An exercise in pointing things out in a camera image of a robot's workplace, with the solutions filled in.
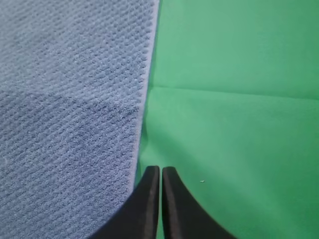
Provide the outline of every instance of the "blue towel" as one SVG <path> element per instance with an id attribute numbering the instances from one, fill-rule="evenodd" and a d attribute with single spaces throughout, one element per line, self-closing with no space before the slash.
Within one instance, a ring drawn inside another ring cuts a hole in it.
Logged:
<path id="1" fill-rule="evenodd" d="M 85 238 L 133 190 L 158 0 L 0 0 L 0 238 Z"/>

